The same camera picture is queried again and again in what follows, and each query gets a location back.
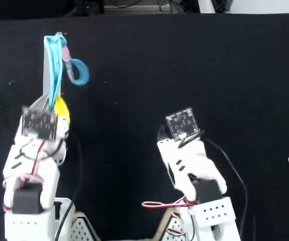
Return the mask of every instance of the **blue rope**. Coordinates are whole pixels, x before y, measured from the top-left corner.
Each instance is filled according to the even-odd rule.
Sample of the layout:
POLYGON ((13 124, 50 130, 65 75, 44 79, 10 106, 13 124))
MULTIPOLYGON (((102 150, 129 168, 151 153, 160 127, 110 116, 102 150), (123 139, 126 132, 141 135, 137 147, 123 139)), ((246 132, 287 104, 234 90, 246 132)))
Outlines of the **blue rope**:
MULTIPOLYGON (((44 46, 48 54, 49 73, 50 73, 50 93, 49 93, 49 112, 54 111, 54 104, 57 92, 60 87, 63 74, 62 48, 66 47, 67 40, 62 33, 55 36, 45 36, 44 46)), ((78 59, 70 59, 65 62, 67 75, 71 82, 76 85, 84 85, 89 81, 89 72, 87 66, 78 59), (73 68, 75 65, 79 71, 79 78, 74 79, 73 68)))

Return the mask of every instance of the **white plastic bracket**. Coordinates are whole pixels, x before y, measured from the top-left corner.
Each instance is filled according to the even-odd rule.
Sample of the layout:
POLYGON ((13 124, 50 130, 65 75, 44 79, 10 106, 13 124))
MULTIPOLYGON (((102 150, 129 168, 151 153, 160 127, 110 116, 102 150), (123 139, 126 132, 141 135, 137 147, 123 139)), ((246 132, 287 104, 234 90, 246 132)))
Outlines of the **white plastic bracket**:
POLYGON ((71 241, 95 241, 83 218, 77 218, 70 233, 71 241))

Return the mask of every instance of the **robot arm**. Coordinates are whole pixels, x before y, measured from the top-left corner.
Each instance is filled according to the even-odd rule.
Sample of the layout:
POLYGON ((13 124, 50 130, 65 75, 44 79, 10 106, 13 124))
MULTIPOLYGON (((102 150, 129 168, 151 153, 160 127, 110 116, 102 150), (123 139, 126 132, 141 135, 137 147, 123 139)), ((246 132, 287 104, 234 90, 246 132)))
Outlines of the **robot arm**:
MULTIPOLYGON (((48 96, 42 96, 30 109, 44 109, 48 96)), ((58 115, 54 138, 45 140, 34 133, 23 135, 23 116, 3 170, 5 188, 5 238, 54 241, 59 223, 69 211, 60 232, 60 241, 70 241, 75 207, 68 198, 55 198, 59 168, 66 157, 69 119, 58 115)))
POLYGON ((166 119, 171 133, 166 134, 166 129, 161 128, 157 146, 174 188, 190 204, 176 206, 186 240, 240 241, 231 200, 222 196, 227 192, 226 181, 206 156, 191 108, 166 119))
POLYGON ((157 145, 175 189, 183 192, 188 201, 197 199, 189 174, 203 180, 216 180, 221 194, 227 192, 225 179, 214 162, 207 158, 205 145, 199 138, 180 149, 179 142, 169 138, 159 141, 157 145))

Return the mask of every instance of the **cable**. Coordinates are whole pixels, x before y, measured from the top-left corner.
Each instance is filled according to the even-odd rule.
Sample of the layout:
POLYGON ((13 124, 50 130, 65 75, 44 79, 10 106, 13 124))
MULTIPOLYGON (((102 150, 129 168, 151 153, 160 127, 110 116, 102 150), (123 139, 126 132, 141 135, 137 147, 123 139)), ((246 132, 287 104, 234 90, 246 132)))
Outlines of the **cable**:
POLYGON ((247 187, 243 181, 243 179, 241 178, 241 176, 239 175, 239 173, 237 172, 236 168, 234 167, 233 163, 230 161, 229 157, 227 156, 227 154, 225 153, 225 151, 218 146, 216 143, 214 143, 213 141, 211 141, 208 138, 205 138, 206 141, 208 141, 214 148, 218 149, 218 151, 222 152, 222 154, 225 156, 225 158, 227 159, 230 167, 234 170, 236 176, 238 177, 241 185, 243 186, 244 189, 244 193, 245 193, 245 206, 244 206, 244 210, 243 210, 243 214, 241 217, 241 221, 240 221, 240 225, 239 225, 239 235, 240 238, 242 238, 243 236, 243 231, 244 231, 244 225, 245 225, 245 219, 246 219, 246 213, 247 213, 247 206, 248 206, 248 190, 247 187))
POLYGON ((137 1, 135 1, 134 3, 132 3, 132 4, 130 4, 130 5, 126 5, 126 6, 119 6, 119 5, 115 4, 115 3, 113 3, 112 0, 108 0, 108 1, 110 2, 110 4, 112 4, 113 6, 115 6, 115 7, 117 7, 117 8, 126 9, 126 8, 128 8, 128 7, 131 7, 131 6, 134 6, 134 5, 138 4, 138 3, 139 3, 140 1, 142 1, 142 0, 137 0, 137 1))
POLYGON ((204 130, 199 130, 199 132, 195 136, 193 136, 193 137, 191 137, 189 139, 183 138, 182 141, 180 142, 178 148, 180 149, 180 148, 184 147, 186 144, 188 144, 188 143, 192 142, 193 140, 201 137, 204 133, 205 133, 204 130))
POLYGON ((44 37, 44 46, 48 55, 49 64, 49 112, 54 111, 56 95, 58 93, 63 74, 63 61, 65 62, 66 72, 71 82, 76 85, 84 85, 89 81, 89 71, 87 66, 78 59, 71 59, 67 47, 67 40, 61 32, 54 36, 44 37), (74 79, 73 65, 79 71, 79 79, 74 79))
MULTIPOLYGON (((24 157, 26 157, 26 158, 29 159, 29 160, 33 160, 33 161, 36 160, 36 159, 34 159, 34 158, 31 158, 31 157, 26 156, 26 154, 22 151, 22 149, 23 149, 25 146, 29 145, 32 141, 33 141, 33 140, 31 140, 31 141, 28 142, 27 144, 24 144, 24 145, 19 149, 19 154, 15 157, 15 159, 17 159, 17 158, 19 158, 19 157, 21 157, 21 156, 24 156, 24 157)), ((59 152, 59 150, 60 150, 63 142, 64 142, 64 139, 60 139, 55 151, 53 151, 51 154, 47 153, 47 156, 46 156, 46 157, 40 158, 40 159, 38 159, 37 161, 44 161, 44 160, 46 160, 46 159, 49 158, 49 157, 55 156, 55 155, 59 152)))
POLYGON ((255 215, 252 215, 253 217, 253 241, 256 241, 256 218, 255 215))
POLYGON ((196 235, 196 230, 195 230, 195 223, 194 223, 194 218, 192 217, 192 215, 190 214, 190 218, 191 218, 191 222, 192 222, 192 228, 194 230, 194 233, 192 235, 192 238, 190 239, 190 241, 194 240, 195 235, 196 235))
POLYGON ((163 0, 162 1, 162 3, 160 4, 159 3, 159 0, 156 0, 156 4, 158 5, 158 7, 159 7, 159 12, 162 12, 162 6, 163 6, 163 4, 166 2, 166 0, 163 0))
POLYGON ((81 147, 80 147, 80 142, 79 142, 79 139, 77 137, 77 135, 75 133, 72 132, 72 135, 75 137, 75 143, 77 145, 77 149, 78 149, 78 155, 79 155, 79 179, 78 179, 78 184, 77 184, 77 188, 76 188, 76 191, 72 197, 72 200, 58 226, 58 230, 57 230, 57 233, 56 233, 56 237, 55 237, 55 241, 58 241, 59 239, 59 235, 60 235, 60 232, 64 226, 64 223, 65 223, 65 220, 69 214, 69 211, 71 210, 74 202, 76 201, 77 199, 77 196, 78 196, 78 193, 81 189, 81 186, 82 186, 82 174, 83 174, 83 159, 82 159, 82 151, 81 151, 81 147))
POLYGON ((43 146, 44 146, 45 143, 46 143, 46 141, 43 140, 42 144, 41 144, 40 147, 38 148, 37 155, 36 155, 36 158, 35 158, 35 161, 34 161, 34 165, 33 165, 32 175, 35 175, 36 172, 37 172, 37 163, 38 163, 37 158, 38 158, 38 155, 39 155, 40 151, 42 150, 42 148, 43 148, 43 146))
POLYGON ((44 46, 48 55, 49 64, 49 79, 50 79, 50 93, 49 93, 49 112, 53 112, 55 98, 59 90, 60 82, 63 74, 62 62, 62 44, 66 45, 67 41, 61 33, 55 36, 45 36, 44 46))
POLYGON ((196 205, 197 202, 188 202, 186 197, 183 196, 177 201, 173 203, 162 203, 162 202, 151 202, 151 201, 145 201, 142 202, 142 207, 149 208, 149 209, 157 209, 157 208, 168 208, 168 207, 190 207, 193 205, 196 205))

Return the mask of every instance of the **black cloth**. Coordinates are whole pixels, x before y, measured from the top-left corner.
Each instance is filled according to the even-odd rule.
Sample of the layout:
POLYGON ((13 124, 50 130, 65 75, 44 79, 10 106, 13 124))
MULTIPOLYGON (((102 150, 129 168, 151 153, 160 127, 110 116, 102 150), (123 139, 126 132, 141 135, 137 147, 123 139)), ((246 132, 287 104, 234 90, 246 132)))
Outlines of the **black cloth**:
MULTIPOLYGON (((42 93, 43 36, 67 33, 91 82, 62 92, 79 136, 84 173, 76 208, 106 239, 152 237, 174 191, 156 147, 164 116, 192 106, 200 128, 232 159, 249 190, 245 240, 289 240, 289 15, 119 16, 0 22, 0 240, 2 169, 22 105, 42 93)), ((71 197, 73 139, 58 196, 71 197)), ((225 158, 207 154, 225 177, 237 222, 244 195, 225 158)))

